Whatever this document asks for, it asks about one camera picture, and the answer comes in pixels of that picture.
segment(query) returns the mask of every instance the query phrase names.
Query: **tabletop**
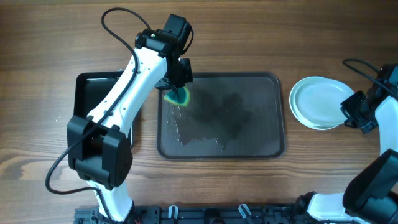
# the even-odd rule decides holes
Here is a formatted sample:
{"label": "tabletop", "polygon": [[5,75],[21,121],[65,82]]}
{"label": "tabletop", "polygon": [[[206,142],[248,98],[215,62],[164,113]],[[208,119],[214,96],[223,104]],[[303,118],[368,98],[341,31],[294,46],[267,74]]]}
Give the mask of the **tabletop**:
{"label": "tabletop", "polygon": [[[397,1],[87,2],[0,5],[0,223],[71,223],[74,208],[98,204],[93,192],[51,194],[44,179],[67,146],[76,77],[124,69],[131,56],[100,23],[116,6],[135,10],[154,28],[162,28],[170,13],[186,17],[195,30],[185,55],[193,72],[269,71],[282,87],[286,150],[278,159],[258,161],[161,158],[153,90],[134,132],[127,177],[136,205],[292,203],[311,191],[344,191],[378,156],[377,129],[309,129],[294,118],[288,97],[309,76],[366,91],[371,82],[341,61],[397,63]],[[131,44],[144,29],[125,12],[108,15],[106,23]],[[51,184],[60,190],[86,186],[66,160]]]}

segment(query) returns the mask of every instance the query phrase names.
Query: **gray tray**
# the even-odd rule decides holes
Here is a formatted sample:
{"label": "gray tray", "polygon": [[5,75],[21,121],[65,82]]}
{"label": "gray tray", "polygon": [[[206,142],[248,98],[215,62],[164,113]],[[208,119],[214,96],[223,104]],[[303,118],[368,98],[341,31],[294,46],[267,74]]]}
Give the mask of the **gray tray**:
{"label": "gray tray", "polygon": [[186,108],[159,92],[157,150],[168,160],[269,159],[285,149],[280,84],[269,72],[196,73]]}

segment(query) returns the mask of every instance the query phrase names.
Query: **white plastic part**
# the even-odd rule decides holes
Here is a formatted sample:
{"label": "white plastic part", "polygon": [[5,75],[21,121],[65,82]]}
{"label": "white plastic part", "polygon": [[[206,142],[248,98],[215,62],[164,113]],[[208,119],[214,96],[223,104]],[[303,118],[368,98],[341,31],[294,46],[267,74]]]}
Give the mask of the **white plastic part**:
{"label": "white plastic part", "polygon": [[398,101],[388,96],[376,109],[380,131],[380,155],[388,149],[398,151]]}
{"label": "white plastic part", "polygon": [[343,124],[346,117],[341,102],[354,94],[342,82],[324,77],[307,77],[294,85],[289,104],[293,115],[304,125],[327,130]]}
{"label": "white plastic part", "polygon": [[[124,181],[119,187],[114,187],[112,190],[107,190],[105,186],[92,180],[87,181],[87,184],[91,187],[97,187],[101,189],[101,193],[104,197],[104,201],[109,209],[112,219],[114,221],[124,221],[132,207],[132,200],[127,191],[126,181]],[[94,191],[94,193],[99,203],[100,214],[108,217],[101,203],[100,196],[96,194],[96,191]]]}
{"label": "white plastic part", "polygon": [[[136,75],[130,88],[116,105],[113,110],[113,115],[109,116],[102,122],[103,126],[111,128],[113,125],[120,127],[120,132],[128,137],[131,124],[138,113],[139,108],[148,97],[150,91],[155,84],[164,77],[167,71],[166,58],[158,56],[158,52],[147,49],[135,49],[140,73]],[[93,117],[93,121],[99,121],[104,112],[115,102],[116,98],[121,94],[124,87],[132,77],[134,70],[134,58],[131,57],[130,62],[120,76],[119,80],[113,86],[105,99],[93,110],[88,113],[88,116]]]}
{"label": "white plastic part", "polygon": [[337,194],[315,194],[308,205],[308,214],[318,221],[357,221],[358,223],[368,223],[358,217],[351,217],[345,214],[343,206],[344,193]]}

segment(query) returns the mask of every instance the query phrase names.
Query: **white plate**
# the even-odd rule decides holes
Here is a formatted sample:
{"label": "white plate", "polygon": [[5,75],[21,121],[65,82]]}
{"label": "white plate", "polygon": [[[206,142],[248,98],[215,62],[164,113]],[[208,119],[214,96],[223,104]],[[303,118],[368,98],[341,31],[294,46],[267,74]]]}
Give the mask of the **white plate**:
{"label": "white plate", "polygon": [[323,77],[308,77],[293,86],[289,96],[293,115],[304,125],[327,130],[343,124],[346,117],[340,103],[354,94],[342,82]]}

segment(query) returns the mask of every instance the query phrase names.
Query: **green sponge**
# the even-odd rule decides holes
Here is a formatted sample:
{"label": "green sponge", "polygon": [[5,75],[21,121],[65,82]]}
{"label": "green sponge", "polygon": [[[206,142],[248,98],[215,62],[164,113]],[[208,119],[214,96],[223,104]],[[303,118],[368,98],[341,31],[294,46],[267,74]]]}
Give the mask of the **green sponge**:
{"label": "green sponge", "polygon": [[191,100],[191,94],[189,93],[189,90],[187,87],[182,87],[178,88],[177,92],[175,91],[170,91],[168,92],[165,96],[164,99],[177,106],[187,106],[189,103],[189,100]]}

